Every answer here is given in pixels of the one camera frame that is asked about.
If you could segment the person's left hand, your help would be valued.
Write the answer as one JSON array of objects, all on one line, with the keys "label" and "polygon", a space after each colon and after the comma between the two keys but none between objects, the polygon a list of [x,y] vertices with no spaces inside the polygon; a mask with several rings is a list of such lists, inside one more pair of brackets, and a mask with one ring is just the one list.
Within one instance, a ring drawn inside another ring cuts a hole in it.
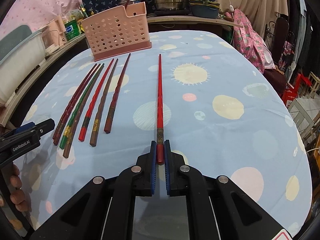
[{"label": "person's left hand", "polygon": [[22,181],[19,177],[20,171],[18,167],[14,164],[12,167],[12,175],[10,176],[10,184],[14,187],[14,191],[12,191],[10,195],[10,199],[15,207],[20,212],[27,212],[29,210],[28,203],[25,198],[25,194],[22,187]]}]

